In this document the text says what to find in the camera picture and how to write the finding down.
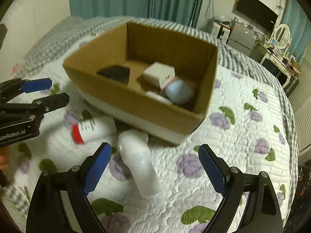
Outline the operator hand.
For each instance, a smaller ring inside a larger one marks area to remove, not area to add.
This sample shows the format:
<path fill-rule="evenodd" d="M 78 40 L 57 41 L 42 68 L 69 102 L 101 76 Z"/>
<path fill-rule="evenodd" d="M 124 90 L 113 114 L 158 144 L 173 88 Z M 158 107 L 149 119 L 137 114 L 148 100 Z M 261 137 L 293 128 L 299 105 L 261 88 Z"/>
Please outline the operator hand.
<path fill-rule="evenodd" d="M 0 170 L 6 170 L 10 165 L 11 146 L 0 148 Z"/>

